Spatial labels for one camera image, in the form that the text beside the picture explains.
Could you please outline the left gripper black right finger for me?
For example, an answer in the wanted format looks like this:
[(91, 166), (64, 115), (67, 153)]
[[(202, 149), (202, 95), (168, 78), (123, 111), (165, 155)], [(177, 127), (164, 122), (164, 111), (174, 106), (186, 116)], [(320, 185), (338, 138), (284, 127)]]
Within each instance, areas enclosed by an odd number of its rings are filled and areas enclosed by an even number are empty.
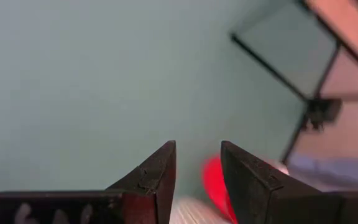
[(358, 224), (358, 191), (322, 192), (230, 141), (221, 164), (238, 224)]

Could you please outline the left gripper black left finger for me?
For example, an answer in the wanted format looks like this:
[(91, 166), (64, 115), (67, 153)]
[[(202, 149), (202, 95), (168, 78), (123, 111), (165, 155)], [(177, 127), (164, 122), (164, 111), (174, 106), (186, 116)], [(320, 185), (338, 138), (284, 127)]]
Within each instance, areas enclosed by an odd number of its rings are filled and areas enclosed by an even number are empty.
[(0, 192), (0, 224), (169, 224), (176, 142), (104, 190)]

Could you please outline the red ribbed mug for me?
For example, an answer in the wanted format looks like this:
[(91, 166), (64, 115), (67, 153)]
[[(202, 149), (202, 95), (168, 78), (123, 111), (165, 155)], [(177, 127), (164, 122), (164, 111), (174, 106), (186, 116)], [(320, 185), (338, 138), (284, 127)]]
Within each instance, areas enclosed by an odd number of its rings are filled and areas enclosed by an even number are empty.
[(270, 194), (289, 175), (281, 163), (269, 163), (248, 152), (224, 151), (203, 167), (206, 193), (233, 224), (265, 223)]

